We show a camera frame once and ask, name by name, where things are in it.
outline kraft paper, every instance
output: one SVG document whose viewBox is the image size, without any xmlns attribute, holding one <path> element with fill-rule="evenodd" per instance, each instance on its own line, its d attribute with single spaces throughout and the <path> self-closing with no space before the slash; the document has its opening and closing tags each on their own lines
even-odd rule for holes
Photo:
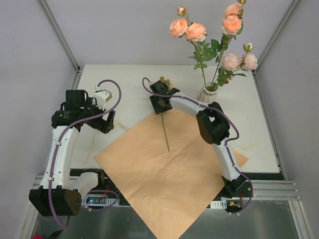
<svg viewBox="0 0 319 239">
<path fill-rule="evenodd" d="M 197 120 L 173 109 L 152 114 L 95 159 L 158 239 L 177 239 L 223 188 L 222 169 Z M 248 159 L 234 152 L 242 166 Z"/>
</svg>

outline gray wall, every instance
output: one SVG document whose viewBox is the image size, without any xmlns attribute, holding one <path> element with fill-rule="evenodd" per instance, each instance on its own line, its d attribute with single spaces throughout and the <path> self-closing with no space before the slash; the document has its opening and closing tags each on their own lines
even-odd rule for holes
<svg viewBox="0 0 319 239">
<path fill-rule="evenodd" d="M 252 42 L 260 56 L 292 0 L 247 0 L 244 30 L 228 52 L 243 55 Z M 80 65 L 192 65 L 193 48 L 168 31 L 181 4 L 209 39 L 221 38 L 225 8 L 236 0 L 48 0 Z"/>
<path fill-rule="evenodd" d="M 319 238 L 319 1 L 303 0 L 257 79 L 287 178 L 296 180 Z"/>
<path fill-rule="evenodd" d="M 36 0 L 0 3 L 0 238 L 16 234 L 74 71 Z"/>
</svg>

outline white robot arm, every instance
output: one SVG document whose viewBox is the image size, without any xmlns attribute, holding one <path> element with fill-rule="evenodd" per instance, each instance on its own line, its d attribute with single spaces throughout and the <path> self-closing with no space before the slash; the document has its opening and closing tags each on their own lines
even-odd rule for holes
<svg viewBox="0 0 319 239">
<path fill-rule="evenodd" d="M 182 110 L 188 113 L 189 115 L 193 116 L 194 118 L 196 118 L 196 115 L 198 114 L 198 112 L 205 110 L 205 108 L 203 107 L 195 105 L 194 103 L 190 101 L 184 100 L 183 98 L 186 97 L 186 95 L 183 94 L 182 92 L 175 93 L 174 95 L 181 96 L 181 98 L 170 99 L 171 107 L 174 109 Z M 240 176 L 240 174 L 235 170 L 235 167 L 237 167 L 238 169 L 240 168 L 236 162 L 233 150 L 231 148 L 229 150 L 232 154 L 232 158 L 234 159 L 235 166 L 232 164 L 229 158 L 229 154 L 225 146 L 226 139 L 227 138 L 223 139 L 220 145 L 216 143 L 213 143 L 211 145 L 214 148 L 217 158 L 223 168 L 223 177 L 229 181 L 232 181 L 234 179 L 237 179 Z"/>
<path fill-rule="evenodd" d="M 77 120 L 105 112 L 105 104 L 111 98 L 112 94 L 100 87 L 96 87 L 92 98 L 88 97 L 84 90 L 66 91 L 66 101 L 52 116 L 53 138 L 46 171 L 39 189 L 31 190 L 29 194 L 30 201 L 43 216 L 52 215 L 47 197 L 50 181 L 52 182 L 51 190 L 54 192 L 52 193 L 54 207 L 58 216 L 76 215 L 80 211 L 81 199 L 98 185 L 98 175 L 93 172 L 82 173 L 74 183 L 70 181 L 72 152 L 83 123 L 71 128 L 69 126 Z M 114 128 L 114 114 L 115 111 L 111 111 L 107 120 L 98 117 L 85 123 L 103 133 L 108 133 Z M 55 159 L 53 174 L 50 174 L 53 159 Z"/>
</svg>

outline artificial rose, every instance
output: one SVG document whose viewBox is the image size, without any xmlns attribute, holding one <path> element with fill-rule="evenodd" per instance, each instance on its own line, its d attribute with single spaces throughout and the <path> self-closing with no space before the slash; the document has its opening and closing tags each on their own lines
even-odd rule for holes
<svg viewBox="0 0 319 239">
<path fill-rule="evenodd" d="M 179 16 L 185 16 L 185 15 L 186 15 L 186 9 L 183 8 L 182 6 L 179 7 L 179 8 L 177 9 L 177 15 L 179 15 Z"/>
<path fill-rule="evenodd" d="M 221 58 L 220 64 L 226 70 L 235 70 L 241 63 L 241 60 L 235 54 L 227 54 Z"/>
<path fill-rule="evenodd" d="M 241 28 L 241 24 L 242 20 L 238 16 L 230 15 L 223 20 L 221 28 L 225 34 L 236 35 Z"/>
<path fill-rule="evenodd" d="M 187 40 L 202 42 L 206 39 L 206 28 L 199 23 L 193 23 L 186 31 Z"/>
<path fill-rule="evenodd" d="M 243 70 L 247 71 L 247 70 L 255 70 L 258 66 L 257 62 L 257 58 L 253 53 L 247 53 L 245 55 L 243 55 L 243 60 L 245 65 L 243 65 Z"/>
<path fill-rule="evenodd" d="M 242 9 L 242 4 L 240 3 L 234 3 L 230 6 L 228 6 L 228 8 L 226 8 L 226 10 L 224 11 L 225 17 L 228 17 L 230 15 L 239 15 Z"/>
<path fill-rule="evenodd" d="M 169 33 L 172 37 L 180 37 L 187 30 L 187 21 L 184 18 L 175 19 L 169 27 Z"/>
</svg>

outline flower bouquet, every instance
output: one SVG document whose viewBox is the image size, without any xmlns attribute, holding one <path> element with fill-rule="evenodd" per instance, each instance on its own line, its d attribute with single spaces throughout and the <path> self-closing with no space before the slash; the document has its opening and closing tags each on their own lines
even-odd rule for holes
<svg viewBox="0 0 319 239">
<path fill-rule="evenodd" d="M 221 28 L 223 29 L 221 41 L 212 39 L 207 41 L 206 28 L 195 22 L 190 22 L 188 12 L 184 7 L 177 9 L 177 15 L 182 18 L 175 19 L 169 28 L 169 33 L 172 37 L 186 38 L 186 40 L 193 45 L 194 55 L 190 58 L 196 61 L 194 70 L 200 69 L 201 75 L 204 79 L 204 86 L 198 96 L 198 100 L 207 103 L 212 102 L 212 97 L 202 96 L 215 96 L 218 87 L 222 87 L 224 84 L 228 84 L 235 76 L 246 76 L 243 73 L 238 73 L 239 70 L 255 70 L 257 67 L 257 59 L 251 50 L 254 48 L 251 43 L 243 46 L 245 54 L 242 58 L 235 54 L 224 54 L 228 49 L 230 42 L 236 36 L 241 34 L 243 23 L 243 11 L 244 4 L 247 0 L 238 0 L 227 7 L 224 11 L 225 18 L 222 21 Z M 205 77 L 205 68 L 207 68 L 207 62 L 215 59 L 217 68 L 211 81 L 207 82 Z"/>
</svg>

